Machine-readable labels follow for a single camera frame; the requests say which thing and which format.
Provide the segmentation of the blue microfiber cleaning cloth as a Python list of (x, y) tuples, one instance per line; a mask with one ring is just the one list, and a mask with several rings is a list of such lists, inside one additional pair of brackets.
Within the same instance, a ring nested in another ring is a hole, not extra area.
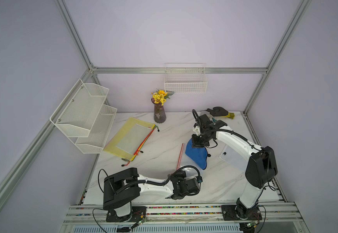
[(200, 169), (205, 170), (207, 168), (208, 151), (205, 147), (193, 147), (192, 139), (190, 139), (187, 143), (185, 154), (192, 159)]

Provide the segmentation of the yellow mesh document bag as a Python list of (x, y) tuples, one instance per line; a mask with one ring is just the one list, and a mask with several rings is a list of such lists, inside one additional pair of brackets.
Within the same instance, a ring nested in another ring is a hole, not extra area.
[(117, 156), (124, 161), (132, 162), (156, 128), (157, 125), (154, 123), (130, 117), (107, 143), (103, 152)]

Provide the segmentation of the red zipper mesh document bag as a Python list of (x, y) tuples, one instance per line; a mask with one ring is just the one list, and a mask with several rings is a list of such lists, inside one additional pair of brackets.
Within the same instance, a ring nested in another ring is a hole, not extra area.
[(177, 162), (177, 167), (176, 167), (176, 170), (179, 170), (179, 171), (174, 175), (174, 177), (182, 177), (185, 179), (196, 178), (198, 176), (198, 172), (196, 171), (196, 169), (194, 168), (181, 169), (182, 167), (185, 167), (185, 166), (193, 166), (198, 169), (198, 166), (196, 165), (196, 163), (189, 156), (185, 154), (186, 147), (187, 147), (187, 143), (183, 143), (181, 150), (180, 150), (178, 162)]

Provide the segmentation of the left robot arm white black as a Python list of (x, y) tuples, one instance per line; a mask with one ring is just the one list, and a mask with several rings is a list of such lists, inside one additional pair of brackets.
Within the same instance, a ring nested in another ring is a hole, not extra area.
[(117, 217), (133, 214), (132, 201), (143, 195), (158, 195), (165, 199), (181, 200), (200, 193), (203, 182), (199, 169), (183, 166), (169, 174), (164, 180), (154, 179), (138, 173), (137, 168), (129, 168), (103, 180), (103, 210)]

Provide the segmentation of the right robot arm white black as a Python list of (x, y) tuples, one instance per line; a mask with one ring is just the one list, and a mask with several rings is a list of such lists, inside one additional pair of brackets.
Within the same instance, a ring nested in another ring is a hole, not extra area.
[(237, 200), (237, 207), (242, 210), (254, 208), (263, 193), (264, 187), (278, 173), (274, 150), (249, 141), (246, 137), (232, 130), (222, 120), (212, 122), (207, 115), (198, 115), (192, 110), (195, 125), (192, 135), (192, 147), (204, 148), (209, 141), (221, 141), (241, 155), (248, 163), (245, 170), (247, 184)]

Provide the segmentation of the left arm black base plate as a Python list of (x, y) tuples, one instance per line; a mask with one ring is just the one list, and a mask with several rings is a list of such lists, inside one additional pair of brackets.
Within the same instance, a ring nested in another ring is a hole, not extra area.
[(146, 215), (145, 206), (131, 206), (129, 203), (123, 207), (108, 211), (106, 222), (137, 222)]

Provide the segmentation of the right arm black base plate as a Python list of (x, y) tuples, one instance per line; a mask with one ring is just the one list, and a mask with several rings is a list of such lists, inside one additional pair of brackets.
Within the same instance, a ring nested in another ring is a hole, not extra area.
[(225, 221), (236, 220), (262, 220), (260, 209), (257, 205), (250, 209), (243, 205), (222, 205), (221, 212)]

